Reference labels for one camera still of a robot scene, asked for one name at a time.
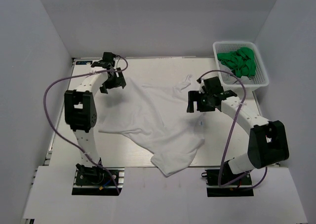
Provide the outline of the white t shirt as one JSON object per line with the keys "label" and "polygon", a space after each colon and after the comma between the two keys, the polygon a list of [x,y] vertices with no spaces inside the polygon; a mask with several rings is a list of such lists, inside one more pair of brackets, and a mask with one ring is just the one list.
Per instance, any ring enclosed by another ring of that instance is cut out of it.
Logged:
{"label": "white t shirt", "polygon": [[151,162],[166,176],[187,168],[204,144],[203,113],[188,113],[188,92],[198,90],[188,74],[173,86],[145,84],[126,78],[112,89],[98,113],[98,131],[120,134],[152,153]]}

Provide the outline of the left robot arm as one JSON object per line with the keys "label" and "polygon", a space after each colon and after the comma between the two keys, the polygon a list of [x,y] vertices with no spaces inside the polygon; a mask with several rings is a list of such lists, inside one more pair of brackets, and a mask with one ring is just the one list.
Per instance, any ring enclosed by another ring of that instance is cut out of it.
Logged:
{"label": "left robot arm", "polygon": [[102,165],[94,138],[97,122],[94,96],[97,92],[107,94],[110,89],[126,86],[122,73],[125,68],[117,66],[122,59],[120,55],[104,52],[101,60],[92,63],[90,72],[80,85],[64,93],[65,122],[77,139],[85,166]]}

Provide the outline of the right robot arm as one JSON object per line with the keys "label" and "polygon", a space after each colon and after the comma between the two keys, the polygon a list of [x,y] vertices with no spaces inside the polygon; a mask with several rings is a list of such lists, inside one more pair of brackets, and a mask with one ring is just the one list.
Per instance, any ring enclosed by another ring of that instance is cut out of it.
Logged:
{"label": "right robot arm", "polygon": [[254,169],[285,161],[289,149],[284,124],[270,121],[249,109],[232,90],[224,90],[218,77],[198,79],[199,90],[188,93],[188,113],[218,110],[233,119],[248,134],[247,151],[231,160],[223,159],[219,179],[233,184]]}

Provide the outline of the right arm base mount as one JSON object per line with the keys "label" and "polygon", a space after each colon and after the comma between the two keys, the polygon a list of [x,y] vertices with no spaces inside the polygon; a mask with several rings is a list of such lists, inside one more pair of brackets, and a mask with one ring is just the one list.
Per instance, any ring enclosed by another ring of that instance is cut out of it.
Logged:
{"label": "right arm base mount", "polygon": [[206,181],[207,197],[252,197],[252,179],[249,173],[234,175],[222,173],[221,184],[218,185],[219,169],[206,169],[201,178]]}

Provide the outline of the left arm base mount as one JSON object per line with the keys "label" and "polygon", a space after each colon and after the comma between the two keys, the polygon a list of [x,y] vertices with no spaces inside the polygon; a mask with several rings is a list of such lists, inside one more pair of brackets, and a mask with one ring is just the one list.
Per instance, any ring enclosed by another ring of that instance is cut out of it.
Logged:
{"label": "left arm base mount", "polygon": [[92,166],[76,164],[72,195],[76,196],[119,196],[124,181],[124,168],[109,169],[109,172]]}

